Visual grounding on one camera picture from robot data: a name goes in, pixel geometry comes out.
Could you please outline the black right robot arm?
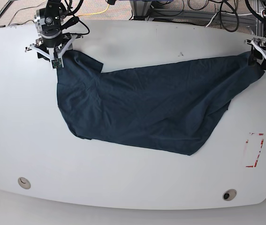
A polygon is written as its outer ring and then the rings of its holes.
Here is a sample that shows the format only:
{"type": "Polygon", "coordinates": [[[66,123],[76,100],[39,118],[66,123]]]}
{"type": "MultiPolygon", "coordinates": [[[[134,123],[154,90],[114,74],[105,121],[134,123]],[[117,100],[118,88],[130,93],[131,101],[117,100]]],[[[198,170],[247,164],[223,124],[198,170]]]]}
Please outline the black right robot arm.
{"type": "Polygon", "coordinates": [[[39,39],[26,47],[26,51],[35,50],[39,59],[51,63],[53,69],[62,68],[63,55],[70,50],[72,43],[83,37],[82,33],[64,33],[63,31],[80,22],[75,13],[81,8],[83,1],[72,9],[72,1],[66,5],[60,0],[49,0],[45,8],[38,9],[34,16],[34,23],[39,39]]]}

